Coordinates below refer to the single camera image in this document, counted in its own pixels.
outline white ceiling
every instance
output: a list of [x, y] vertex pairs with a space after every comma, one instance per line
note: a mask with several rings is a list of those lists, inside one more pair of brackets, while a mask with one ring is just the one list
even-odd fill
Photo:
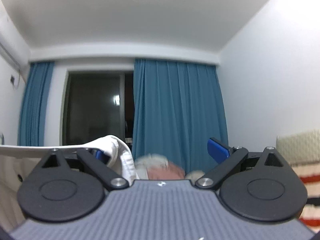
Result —
[[31, 48], [142, 42], [220, 51], [268, 0], [2, 0]]

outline curtain pleat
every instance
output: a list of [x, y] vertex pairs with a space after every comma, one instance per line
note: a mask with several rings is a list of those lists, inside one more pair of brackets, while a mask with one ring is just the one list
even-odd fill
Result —
[[47, 100], [54, 62], [32, 63], [22, 101], [18, 145], [43, 146]]
[[133, 156], [161, 154], [186, 172], [216, 166], [207, 141], [228, 135], [215, 66], [136, 59], [133, 76]]

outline electrical outlet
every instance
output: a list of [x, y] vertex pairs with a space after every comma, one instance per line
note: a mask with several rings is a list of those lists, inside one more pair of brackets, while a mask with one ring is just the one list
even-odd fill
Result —
[[12, 85], [14, 85], [14, 80], [15, 80], [14, 76], [11, 75], [10, 83], [11, 83]]

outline blue pad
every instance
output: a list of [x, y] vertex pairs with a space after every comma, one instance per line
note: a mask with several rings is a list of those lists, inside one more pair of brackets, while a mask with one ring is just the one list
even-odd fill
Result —
[[208, 140], [208, 153], [218, 163], [222, 163], [228, 157], [230, 157], [229, 150], [222, 147], [219, 143], [209, 139]]

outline gray ribbed surface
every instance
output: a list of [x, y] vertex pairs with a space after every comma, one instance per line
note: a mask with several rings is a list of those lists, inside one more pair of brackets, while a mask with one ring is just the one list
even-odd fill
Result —
[[226, 211], [215, 193], [199, 190], [188, 180], [138, 180], [113, 191], [94, 213], [65, 224], [27, 220], [11, 235], [18, 240], [307, 240], [313, 233], [299, 221], [263, 225]]

